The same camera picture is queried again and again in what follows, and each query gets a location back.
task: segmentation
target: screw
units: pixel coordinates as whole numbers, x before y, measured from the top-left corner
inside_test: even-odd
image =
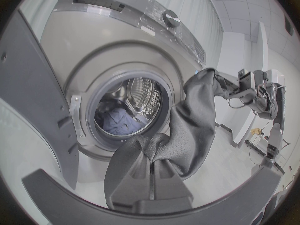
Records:
[[[6,60],[6,52],[4,52],[1,56],[1,60],[4,62]]]

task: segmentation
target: ceiling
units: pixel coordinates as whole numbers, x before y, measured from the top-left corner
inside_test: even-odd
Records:
[[[285,30],[284,12],[276,0],[211,0],[225,32],[245,34],[257,42],[259,21],[265,25],[268,47],[300,70],[300,41]]]

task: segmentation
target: floor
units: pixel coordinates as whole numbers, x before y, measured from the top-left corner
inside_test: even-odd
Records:
[[[194,208],[223,197],[251,176],[255,164],[249,153],[254,163],[260,163],[263,156],[254,149],[249,150],[246,144],[240,149],[231,146],[230,133],[216,127],[216,136],[206,160],[192,177],[184,181],[194,196]],[[85,200],[103,207],[107,207],[103,188],[107,166],[108,162],[79,154],[76,192]]]

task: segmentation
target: robotic arm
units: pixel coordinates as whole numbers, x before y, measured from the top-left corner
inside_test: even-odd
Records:
[[[229,99],[239,98],[244,106],[252,108],[260,118],[274,121],[264,159],[268,161],[267,163],[274,163],[283,142],[285,115],[283,74],[274,69],[266,72],[257,70],[253,73],[243,69],[239,71],[238,78],[225,73],[217,73],[217,75],[224,78],[229,90]]]

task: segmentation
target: front-load washing machine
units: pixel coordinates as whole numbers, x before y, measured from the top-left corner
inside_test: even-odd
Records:
[[[135,134],[169,134],[171,107],[205,66],[201,45],[154,0],[58,0],[40,43],[80,151],[106,161]]]

